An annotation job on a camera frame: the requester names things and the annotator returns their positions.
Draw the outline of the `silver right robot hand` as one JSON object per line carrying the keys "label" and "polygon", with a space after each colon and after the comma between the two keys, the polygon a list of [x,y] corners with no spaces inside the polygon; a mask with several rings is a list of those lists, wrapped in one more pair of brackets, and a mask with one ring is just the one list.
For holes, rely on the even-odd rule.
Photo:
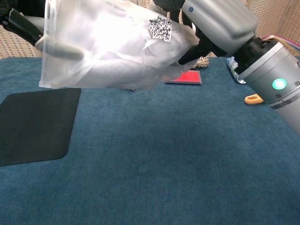
{"label": "silver right robot hand", "polygon": [[200,41],[179,59],[181,65],[210,52],[234,56],[259,41],[258,19],[239,0],[156,0],[154,4],[166,12],[181,9],[197,28]]}

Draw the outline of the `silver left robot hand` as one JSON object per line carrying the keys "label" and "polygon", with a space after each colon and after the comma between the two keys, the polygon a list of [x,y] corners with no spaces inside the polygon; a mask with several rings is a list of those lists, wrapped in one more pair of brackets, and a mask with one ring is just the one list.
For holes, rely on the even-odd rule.
{"label": "silver left robot hand", "polygon": [[81,50],[55,42],[44,35],[45,3],[45,0],[2,0],[0,24],[51,56],[81,60],[84,56]]}

